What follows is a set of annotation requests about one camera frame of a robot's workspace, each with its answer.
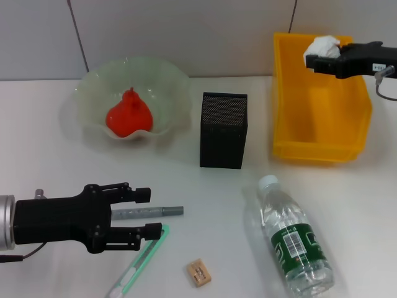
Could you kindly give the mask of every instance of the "small wooden block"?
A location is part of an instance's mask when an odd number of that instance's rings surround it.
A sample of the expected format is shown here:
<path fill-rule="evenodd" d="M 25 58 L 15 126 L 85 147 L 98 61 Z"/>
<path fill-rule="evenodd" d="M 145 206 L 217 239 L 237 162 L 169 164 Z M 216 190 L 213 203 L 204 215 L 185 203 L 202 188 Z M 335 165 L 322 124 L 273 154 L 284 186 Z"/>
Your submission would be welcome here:
<path fill-rule="evenodd" d="M 197 287 L 205 285 L 212 279 L 201 259 L 187 265 L 187 272 L 189 272 Z"/>

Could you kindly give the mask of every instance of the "black mesh pencil holder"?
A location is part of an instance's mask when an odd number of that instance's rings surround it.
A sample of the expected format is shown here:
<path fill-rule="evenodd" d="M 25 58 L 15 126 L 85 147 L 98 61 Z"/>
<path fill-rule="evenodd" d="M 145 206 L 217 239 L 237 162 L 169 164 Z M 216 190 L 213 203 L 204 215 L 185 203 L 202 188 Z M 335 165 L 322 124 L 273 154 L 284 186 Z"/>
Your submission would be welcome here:
<path fill-rule="evenodd" d="M 246 94 L 204 93 L 200 166 L 241 169 L 248 128 L 247 105 Z"/>

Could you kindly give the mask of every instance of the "white table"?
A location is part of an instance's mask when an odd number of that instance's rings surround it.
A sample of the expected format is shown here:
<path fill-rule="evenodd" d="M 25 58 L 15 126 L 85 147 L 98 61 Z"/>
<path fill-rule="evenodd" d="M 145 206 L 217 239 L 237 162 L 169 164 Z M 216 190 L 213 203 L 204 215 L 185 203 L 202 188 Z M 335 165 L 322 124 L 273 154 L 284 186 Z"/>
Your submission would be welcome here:
<path fill-rule="evenodd" d="M 17 199 L 74 196 L 89 183 L 151 187 L 149 206 L 183 205 L 162 221 L 171 232 L 127 297 L 287 297 L 251 209 L 254 185 L 276 174 L 306 210 L 331 262 L 337 298 L 392 297 L 397 278 L 397 103 L 374 93 L 366 150 L 333 168 L 290 166 L 269 158 L 271 78 L 193 79 L 192 126 L 160 141 L 115 142 L 81 130 L 70 97 L 78 81 L 0 82 L 0 190 Z M 397 81 L 385 80 L 397 96 Z M 199 167 L 204 91 L 247 93 L 249 128 L 242 170 Z M 125 203 L 116 207 L 142 207 Z M 28 253 L 37 245 L 18 246 Z M 1 297 L 104 297 L 137 252 L 91 255 L 78 242 L 49 243 L 22 263 L 0 264 Z M 185 266 L 202 258 L 213 281 L 193 287 Z"/>

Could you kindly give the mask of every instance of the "green utility knife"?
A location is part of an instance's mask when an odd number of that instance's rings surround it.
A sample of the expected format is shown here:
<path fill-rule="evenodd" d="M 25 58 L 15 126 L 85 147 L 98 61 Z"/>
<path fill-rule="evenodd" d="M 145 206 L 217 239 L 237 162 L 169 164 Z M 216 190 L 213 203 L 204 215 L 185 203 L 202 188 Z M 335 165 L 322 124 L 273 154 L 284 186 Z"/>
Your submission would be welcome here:
<path fill-rule="evenodd" d="M 161 246 L 168 233 L 169 227 L 167 225 L 163 225 L 160 239 L 151 240 L 145 245 L 138 257 L 132 261 L 127 270 L 124 271 L 120 279 L 115 283 L 113 288 L 111 288 L 109 293 L 106 295 L 106 298 L 124 297 L 138 276 L 142 273 L 142 270 L 144 270 L 146 265 L 149 263 L 156 250 Z"/>

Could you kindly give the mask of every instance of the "yellow plastic bin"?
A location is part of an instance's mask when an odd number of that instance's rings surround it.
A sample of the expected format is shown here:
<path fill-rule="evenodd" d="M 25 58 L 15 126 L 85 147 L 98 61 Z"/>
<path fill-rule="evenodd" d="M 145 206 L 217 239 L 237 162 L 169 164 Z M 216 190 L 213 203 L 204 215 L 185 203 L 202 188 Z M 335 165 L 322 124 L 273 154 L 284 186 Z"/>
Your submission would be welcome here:
<path fill-rule="evenodd" d="M 365 146 L 372 105 L 361 76 L 336 79 L 306 69 L 303 53 L 317 35 L 275 34 L 273 154 L 343 163 Z M 351 37 L 337 37 L 341 45 Z"/>

